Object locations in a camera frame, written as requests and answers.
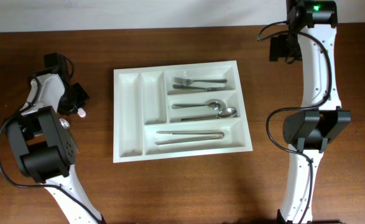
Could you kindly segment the pink plastic knife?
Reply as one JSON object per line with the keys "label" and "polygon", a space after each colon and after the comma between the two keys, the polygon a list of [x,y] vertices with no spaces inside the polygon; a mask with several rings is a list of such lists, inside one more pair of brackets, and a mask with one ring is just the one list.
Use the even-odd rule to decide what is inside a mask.
{"label": "pink plastic knife", "polygon": [[83,108],[78,108],[77,114],[79,117],[84,118],[86,116],[86,112]]}

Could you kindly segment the steel tablespoon packed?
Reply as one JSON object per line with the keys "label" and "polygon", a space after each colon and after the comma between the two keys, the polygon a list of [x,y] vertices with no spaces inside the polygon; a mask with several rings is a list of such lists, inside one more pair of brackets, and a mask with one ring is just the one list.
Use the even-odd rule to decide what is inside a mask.
{"label": "steel tablespoon packed", "polygon": [[198,121],[198,120],[204,120],[204,119],[221,119],[221,118],[234,118],[237,116],[237,109],[234,107],[224,108],[222,110],[219,110],[218,113],[214,115],[209,116],[202,116],[202,117],[196,117],[196,118],[182,118],[181,121]]}
{"label": "steel tablespoon packed", "polygon": [[210,99],[204,103],[179,103],[173,104],[171,106],[172,109],[182,109],[182,108],[192,108],[192,107],[202,107],[206,106],[211,108],[212,110],[222,110],[226,108],[226,104],[219,99]]}

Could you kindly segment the steel fork packed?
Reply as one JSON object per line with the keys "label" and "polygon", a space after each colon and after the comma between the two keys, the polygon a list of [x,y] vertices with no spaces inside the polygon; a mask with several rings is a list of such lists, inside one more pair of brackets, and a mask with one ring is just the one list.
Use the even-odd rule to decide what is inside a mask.
{"label": "steel fork packed", "polygon": [[195,82],[203,82],[203,83],[227,83],[227,79],[217,79],[217,80],[192,80],[187,78],[179,78],[173,77],[173,81],[178,85],[189,86]]}
{"label": "steel fork packed", "polygon": [[202,90],[202,91],[221,91],[226,90],[225,87],[198,87],[198,86],[186,86],[186,85],[172,85],[174,89],[189,89],[189,90]]}

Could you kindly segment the steel tongs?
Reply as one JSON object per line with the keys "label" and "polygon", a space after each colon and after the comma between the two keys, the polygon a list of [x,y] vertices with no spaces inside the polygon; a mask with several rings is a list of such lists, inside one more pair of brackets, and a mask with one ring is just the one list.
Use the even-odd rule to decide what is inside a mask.
{"label": "steel tongs", "polygon": [[188,136],[188,138],[177,138],[177,139],[156,141],[155,142],[156,145],[223,139],[225,136],[225,133],[222,131],[157,131],[157,134],[168,134],[174,136],[184,135]]}

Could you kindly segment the steel teaspoon one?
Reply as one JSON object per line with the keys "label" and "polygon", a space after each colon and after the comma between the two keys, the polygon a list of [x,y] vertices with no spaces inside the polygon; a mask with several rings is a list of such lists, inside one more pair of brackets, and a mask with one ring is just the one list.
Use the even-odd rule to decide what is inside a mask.
{"label": "steel teaspoon one", "polygon": [[70,138],[72,142],[72,146],[75,148],[77,153],[80,153],[80,148],[78,147],[78,144],[76,143],[76,139],[73,137],[73,134],[70,131],[70,124],[67,120],[60,118],[59,119],[61,125],[63,126],[64,130],[66,131],[66,134]]}

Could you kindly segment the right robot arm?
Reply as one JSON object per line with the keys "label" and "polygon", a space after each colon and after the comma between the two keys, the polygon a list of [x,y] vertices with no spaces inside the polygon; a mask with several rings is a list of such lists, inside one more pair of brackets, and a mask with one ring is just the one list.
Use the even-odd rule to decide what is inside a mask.
{"label": "right robot arm", "polygon": [[316,173],[327,146],[351,122],[342,110],[335,80],[334,1],[287,1],[288,30],[272,34],[270,60],[303,62],[303,99],[283,125],[290,155],[287,190],[277,223],[312,223]]}

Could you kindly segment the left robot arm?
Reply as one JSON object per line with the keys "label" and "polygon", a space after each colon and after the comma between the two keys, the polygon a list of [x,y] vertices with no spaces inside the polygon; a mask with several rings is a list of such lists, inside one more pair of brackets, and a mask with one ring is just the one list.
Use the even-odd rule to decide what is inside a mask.
{"label": "left robot arm", "polygon": [[1,126],[16,164],[33,189],[47,190],[70,223],[104,223],[78,180],[75,163],[80,150],[65,116],[85,117],[89,96],[72,83],[74,64],[60,53],[44,56],[45,67],[28,79],[30,93],[21,109]]}

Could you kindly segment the white plastic cutlery tray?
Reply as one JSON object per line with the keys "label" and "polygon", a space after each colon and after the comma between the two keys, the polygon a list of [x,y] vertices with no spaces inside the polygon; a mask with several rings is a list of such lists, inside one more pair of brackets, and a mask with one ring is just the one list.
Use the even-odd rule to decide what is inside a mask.
{"label": "white plastic cutlery tray", "polygon": [[[174,89],[173,77],[227,79],[227,83],[195,82],[189,86],[225,87],[221,91]],[[209,107],[172,109],[173,104],[219,99],[237,109],[234,118],[181,121],[218,113]],[[157,131],[222,131],[223,139],[156,145],[156,141],[188,138]],[[113,161],[132,162],[253,150],[243,92],[235,61],[114,70]]]}

